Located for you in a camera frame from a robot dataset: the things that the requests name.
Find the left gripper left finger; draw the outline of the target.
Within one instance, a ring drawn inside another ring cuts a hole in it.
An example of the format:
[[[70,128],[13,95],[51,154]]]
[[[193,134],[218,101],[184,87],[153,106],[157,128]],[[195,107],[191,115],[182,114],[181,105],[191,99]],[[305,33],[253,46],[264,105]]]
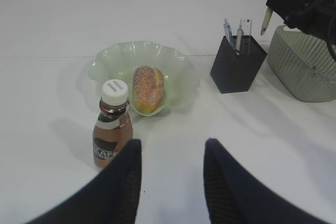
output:
[[[141,180],[141,141],[130,140],[92,181],[30,223],[135,223]]]

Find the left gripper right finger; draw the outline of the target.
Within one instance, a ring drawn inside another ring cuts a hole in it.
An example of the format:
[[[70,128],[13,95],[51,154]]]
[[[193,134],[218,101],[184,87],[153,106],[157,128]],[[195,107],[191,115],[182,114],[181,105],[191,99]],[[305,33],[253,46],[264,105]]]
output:
[[[210,223],[334,223],[254,176],[216,138],[205,141],[204,197]]]

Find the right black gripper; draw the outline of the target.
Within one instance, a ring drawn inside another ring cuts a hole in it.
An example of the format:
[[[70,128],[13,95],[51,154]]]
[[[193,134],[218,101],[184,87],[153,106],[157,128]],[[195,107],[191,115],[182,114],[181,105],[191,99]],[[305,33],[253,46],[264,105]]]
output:
[[[335,44],[335,0],[267,0],[289,28]]]

